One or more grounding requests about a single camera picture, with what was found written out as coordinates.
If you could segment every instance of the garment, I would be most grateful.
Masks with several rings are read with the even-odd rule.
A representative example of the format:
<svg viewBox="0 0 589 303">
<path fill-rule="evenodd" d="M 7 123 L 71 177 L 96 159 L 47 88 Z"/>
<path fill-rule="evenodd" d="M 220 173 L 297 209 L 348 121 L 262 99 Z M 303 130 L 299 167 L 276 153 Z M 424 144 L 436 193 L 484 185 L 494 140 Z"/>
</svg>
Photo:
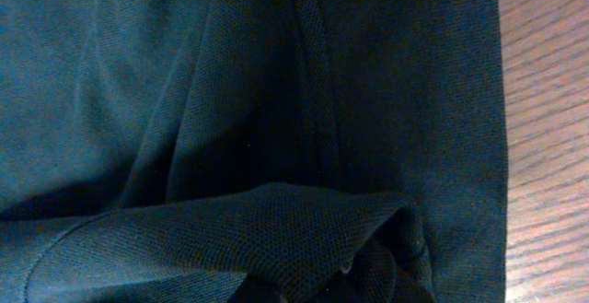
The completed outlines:
<svg viewBox="0 0 589 303">
<path fill-rule="evenodd" d="M 497 0 L 2 0 L 0 301 L 503 302 Z"/>
</svg>

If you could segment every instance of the fabric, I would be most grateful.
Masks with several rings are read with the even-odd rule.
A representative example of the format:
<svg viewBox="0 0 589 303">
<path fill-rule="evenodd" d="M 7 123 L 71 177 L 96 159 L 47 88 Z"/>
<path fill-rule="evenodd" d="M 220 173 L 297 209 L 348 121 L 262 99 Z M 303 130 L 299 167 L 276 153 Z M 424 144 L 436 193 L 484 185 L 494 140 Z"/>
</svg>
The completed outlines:
<svg viewBox="0 0 589 303">
<path fill-rule="evenodd" d="M 503 302 L 497 0 L 0 7 L 1 302 Z"/>
</svg>

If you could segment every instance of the wooden surface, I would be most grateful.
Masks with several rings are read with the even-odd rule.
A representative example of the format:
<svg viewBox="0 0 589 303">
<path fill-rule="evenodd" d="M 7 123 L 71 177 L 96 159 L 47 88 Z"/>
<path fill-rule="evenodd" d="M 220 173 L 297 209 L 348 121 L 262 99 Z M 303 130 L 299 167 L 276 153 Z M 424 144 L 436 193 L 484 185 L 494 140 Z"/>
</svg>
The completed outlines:
<svg viewBox="0 0 589 303">
<path fill-rule="evenodd" d="M 499 0 L 507 298 L 589 302 L 589 0 Z"/>
</svg>

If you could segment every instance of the brown wooden tabletop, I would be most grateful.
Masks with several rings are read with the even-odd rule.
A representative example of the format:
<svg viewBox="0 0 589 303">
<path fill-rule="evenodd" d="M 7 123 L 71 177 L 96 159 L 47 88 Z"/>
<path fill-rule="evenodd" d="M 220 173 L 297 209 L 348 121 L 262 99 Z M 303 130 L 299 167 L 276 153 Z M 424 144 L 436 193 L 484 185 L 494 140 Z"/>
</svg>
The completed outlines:
<svg viewBox="0 0 589 303">
<path fill-rule="evenodd" d="M 589 0 L 499 0 L 507 298 L 589 302 Z"/>
</svg>

